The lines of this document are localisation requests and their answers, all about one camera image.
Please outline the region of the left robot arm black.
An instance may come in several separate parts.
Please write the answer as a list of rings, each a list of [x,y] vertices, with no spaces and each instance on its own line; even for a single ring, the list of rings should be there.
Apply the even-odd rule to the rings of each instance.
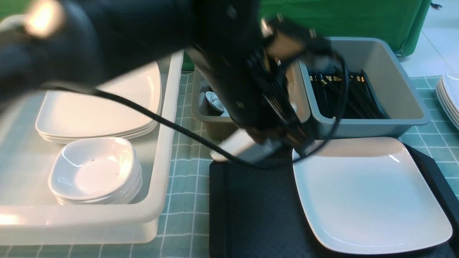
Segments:
[[[1,110],[42,87],[108,97],[97,86],[187,50],[229,116],[261,146],[307,156],[313,142],[290,105],[287,66],[309,48],[287,21],[260,29],[259,0],[36,0],[1,32]]]

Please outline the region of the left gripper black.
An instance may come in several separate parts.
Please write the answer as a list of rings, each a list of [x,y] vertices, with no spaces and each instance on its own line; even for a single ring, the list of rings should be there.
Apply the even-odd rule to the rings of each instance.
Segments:
[[[296,36],[205,36],[192,41],[189,54],[254,142],[280,142],[304,156],[311,139],[290,104],[285,72],[310,44]]]

